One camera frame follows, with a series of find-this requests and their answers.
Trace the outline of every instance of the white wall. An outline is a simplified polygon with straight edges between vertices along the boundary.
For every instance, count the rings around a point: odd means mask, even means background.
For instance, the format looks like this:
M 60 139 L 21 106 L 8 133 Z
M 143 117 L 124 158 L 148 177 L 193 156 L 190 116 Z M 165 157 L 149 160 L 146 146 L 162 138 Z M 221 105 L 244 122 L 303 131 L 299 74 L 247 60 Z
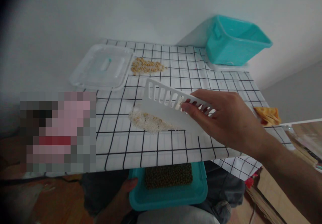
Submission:
M 322 61 L 262 91 L 283 123 L 322 118 Z
M 100 37 L 204 44 L 202 30 L 186 36 L 216 14 L 254 22 L 274 42 L 250 61 L 254 80 L 265 88 L 322 59 L 321 5 L 322 0 L 17 0 L 0 48 L 2 102 L 17 102 L 20 91 L 70 90 L 68 77 Z M 0 106 L 6 113 L 9 108 Z

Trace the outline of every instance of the pile of seeds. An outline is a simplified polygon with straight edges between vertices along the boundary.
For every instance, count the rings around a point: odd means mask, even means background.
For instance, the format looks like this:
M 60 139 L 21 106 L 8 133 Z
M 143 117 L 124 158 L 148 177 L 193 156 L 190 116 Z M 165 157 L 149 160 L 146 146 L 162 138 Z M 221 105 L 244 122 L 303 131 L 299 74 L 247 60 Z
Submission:
M 168 130 L 178 130 L 179 128 L 163 121 L 161 118 L 155 117 L 153 115 L 141 112 L 138 109 L 133 109 L 132 112 L 128 115 L 128 118 L 131 120 L 131 124 L 134 127 L 143 129 L 151 134 L 156 134 L 162 131 Z
M 131 68 L 134 75 L 162 72 L 164 69 L 168 69 L 168 67 L 164 67 L 160 62 L 146 61 L 142 57 L 136 58 Z
M 192 180 L 191 163 L 145 168 L 147 189 L 189 185 Z

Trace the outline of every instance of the green beans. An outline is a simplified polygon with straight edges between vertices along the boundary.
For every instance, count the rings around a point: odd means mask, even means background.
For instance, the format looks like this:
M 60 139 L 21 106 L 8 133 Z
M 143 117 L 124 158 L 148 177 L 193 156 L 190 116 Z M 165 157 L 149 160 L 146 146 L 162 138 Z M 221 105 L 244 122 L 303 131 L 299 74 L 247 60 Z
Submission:
M 147 189 L 189 185 L 192 180 L 190 163 L 145 168 L 144 182 Z

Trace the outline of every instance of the orange cloth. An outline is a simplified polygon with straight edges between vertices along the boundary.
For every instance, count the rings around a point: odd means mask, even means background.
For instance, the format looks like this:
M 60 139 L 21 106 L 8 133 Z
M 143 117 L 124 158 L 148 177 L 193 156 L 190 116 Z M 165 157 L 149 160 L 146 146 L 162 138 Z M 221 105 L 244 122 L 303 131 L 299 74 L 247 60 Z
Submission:
M 254 110 L 262 119 L 261 124 L 265 127 L 279 125 L 282 122 L 277 108 L 254 107 Z

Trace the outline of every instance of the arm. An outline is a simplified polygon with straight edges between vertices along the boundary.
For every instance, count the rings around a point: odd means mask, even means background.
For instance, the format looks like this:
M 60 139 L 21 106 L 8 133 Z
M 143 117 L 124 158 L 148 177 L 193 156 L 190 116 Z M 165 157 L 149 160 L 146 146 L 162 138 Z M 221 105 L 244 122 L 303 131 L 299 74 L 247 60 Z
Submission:
M 270 150 L 258 160 L 310 223 L 322 220 L 322 175 L 283 147 L 273 136 Z
M 268 134 L 238 93 L 199 89 L 193 96 L 216 109 L 212 117 L 182 103 L 203 129 L 220 143 L 260 161 L 288 198 L 311 223 L 322 219 L 322 175 Z

